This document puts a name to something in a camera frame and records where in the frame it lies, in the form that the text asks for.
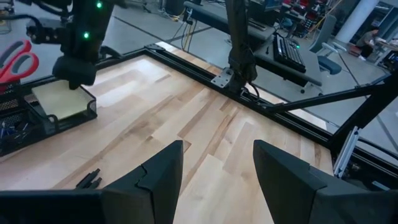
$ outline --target person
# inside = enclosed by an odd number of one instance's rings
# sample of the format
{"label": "person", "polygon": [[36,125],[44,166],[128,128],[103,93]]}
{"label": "person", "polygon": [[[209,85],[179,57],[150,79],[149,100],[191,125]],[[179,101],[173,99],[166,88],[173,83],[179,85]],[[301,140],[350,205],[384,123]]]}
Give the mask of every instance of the person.
{"label": "person", "polygon": [[369,55],[372,54],[374,48],[374,38],[379,32],[378,27],[373,27],[371,31],[365,33],[356,43],[356,47],[361,49],[359,59],[366,61]]}

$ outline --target gray floor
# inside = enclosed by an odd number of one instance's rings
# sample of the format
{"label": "gray floor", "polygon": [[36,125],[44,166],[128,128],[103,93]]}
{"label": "gray floor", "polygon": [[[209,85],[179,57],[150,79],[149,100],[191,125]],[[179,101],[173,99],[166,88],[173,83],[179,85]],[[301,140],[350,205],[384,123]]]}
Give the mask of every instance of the gray floor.
{"label": "gray floor", "polygon": [[[28,7],[17,2],[16,9],[18,12],[29,12],[42,17],[51,17],[36,7]],[[159,16],[157,10],[152,7],[152,14],[144,12],[139,6],[131,6],[129,9],[121,9],[116,7],[113,12],[113,18],[109,24],[104,43],[121,53],[130,52],[138,49],[146,44],[158,42],[160,40],[169,41],[174,38],[172,44],[180,47],[182,29],[176,34],[177,29],[182,25],[181,22],[174,22],[168,18]],[[13,21],[13,31],[7,35],[0,35],[0,50],[4,50],[9,44],[17,39],[25,39],[24,24],[26,21]],[[228,66],[228,53],[231,46],[226,42],[228,35],[216,29],[208,27],[202,23],[198,23],[196,34],[190,46],[190,53],[210,62],[219,67]],[[311,40],[298,39],[302,47],[308,47]],[[26,80],[36,79],[42,76],[50,75],[52,65],[61,55],[59,46],[54,45],[35,45],[33,47],[40,59],[40,67],[31,77]],[[366,62],[362,62],[357,58],[346,53],[330,56],[332,60],[339,63],[343,71],[335,76],[323,73],[322,86],[324,93],[334,93],[341,90],[348,90],[355,85],[369,83],[374,79],[382,76],[384,71]],[[257,68],[258,78],[255,83],[264,86],[264,88],[287,101],[301,100],[318,95],[315,88],[309,89],[305,94],[300,93],[300,88],[291,82],[283,81],[279,76],[268,72],[262,68]],[[337,126],[343,122],[365,101],[365,97],[330,103],[327,105],[314,106],[307,110],[327,121],[328,130],[334,132]],[[364,137],[386,149],[398,151],[398,100],[395,100],[388,108],[386,108],[378,118],[372,121],[361,133]],[[377,150],[363,145],[367,150],[380,155],[381,157],[391,161],[391,158],[383,156]]]}

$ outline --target black metal frame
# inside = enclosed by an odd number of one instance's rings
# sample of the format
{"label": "black metal frame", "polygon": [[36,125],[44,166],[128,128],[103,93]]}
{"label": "black metal frame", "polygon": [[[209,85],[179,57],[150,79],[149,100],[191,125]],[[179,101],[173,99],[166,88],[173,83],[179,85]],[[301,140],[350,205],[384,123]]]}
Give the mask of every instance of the black metal frame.
{"label": "black metal frame", "polygon": [[[246,91],[242,93],[234,93],[227,88],[220,88],[212,84],[211,80],[215,77],[215,74],[210,73],[155,44],[148,45],[143,49],[134,52],[130,52],[124,55],[121,59],[110,58],[104,60],[97,65],[97,68],[102,69],[110,67],[132,58],[140,57],[142,55],[156,59],[172,69],[206,85],[207,87],[227,96],[228,98],[237,101],[238,103],[241,103],[249,109],[285,126],[286,128],[295,131],[296,133],[299,133],[303,137],[308,138],[323,147],[330,149],[330,141],[332,141],[332,139],[336,136],[302,118],[299,118],[292,113],[281,110],[278,112],[272,111],[271,108],[273,108],[273,106],[275,106],[275,108],[280,108],[280,105],[273,105],[272,103],[263,99],[260,99],[257,103],[254,103],[252,99],[256,98],[256,96],[252,93],[248,93]],[[364,90],[359,91],[360,94],[349,92],[349,96],[364,95],[365,93],[368,93],[368,91],[378,90],[379,88],[382,87],[375,86],[365,88]],[[341,96],[335,96],[334,94],[332,96],[325,95],[321,99],[330,101],[330,98],[337,99],[341,98]],[[331,150],[331,154],[332,157],[336,158],[338,152]],[[375,155],[358,146],[354,150],[347,174],[350,177],[362,180],[370,189],[377,189],[373,186],[373,181],[378,181],[392,189],[398,189],[398,167],[376,157]]]}

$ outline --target green led light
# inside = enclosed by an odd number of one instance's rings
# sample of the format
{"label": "green led light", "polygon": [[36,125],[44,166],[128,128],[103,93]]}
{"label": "green led light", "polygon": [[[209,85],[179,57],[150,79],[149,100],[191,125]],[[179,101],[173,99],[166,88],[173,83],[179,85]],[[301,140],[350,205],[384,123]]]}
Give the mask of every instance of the green led light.
{"label": "green led light", "polygon": [[90,38],[90,33],[89,33],[89,32],[85,32],[85,33],[83,34],[83,37],[84,37],[85,39]]}

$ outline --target metal bracket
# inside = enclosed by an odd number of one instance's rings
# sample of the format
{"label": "metal bracket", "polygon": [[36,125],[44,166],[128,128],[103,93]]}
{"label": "metal bracket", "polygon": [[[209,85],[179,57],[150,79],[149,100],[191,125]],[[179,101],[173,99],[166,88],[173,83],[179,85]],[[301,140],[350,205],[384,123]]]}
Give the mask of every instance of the metal bracket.
{"label": "metal bracket", "polygon": [[163,47],[157,45],[157,44],[149,44],[145,46],[146,49],[148,50],[156,50],[156,51],[164,51],[166,49],[164,49]]}
{"label": "metal bracket", "polygon": [[359,132],[360,132],[360,128],[358,128],[357,126],[354,127],[354,129],[352,131],[349,132],[346,141],[343,145],[343,148],[340,151],[340,154],[337,157],[337,160],[335,162],[335,166],[333,167],[333,174],[335,175],[335,177],[337,178],[342,178],[349,159],[351,158],[351,155],[354,152],[354,148],[356,146],[356,143],[359,139]]}
{"label": "metal bracket", "polygon": [[224,68],[223,71],[218,76],[216,76],[214,79],[211,80],[211,83],[220,88],[224,88],[228,86],[233,75],[234,71],[232,69]]}

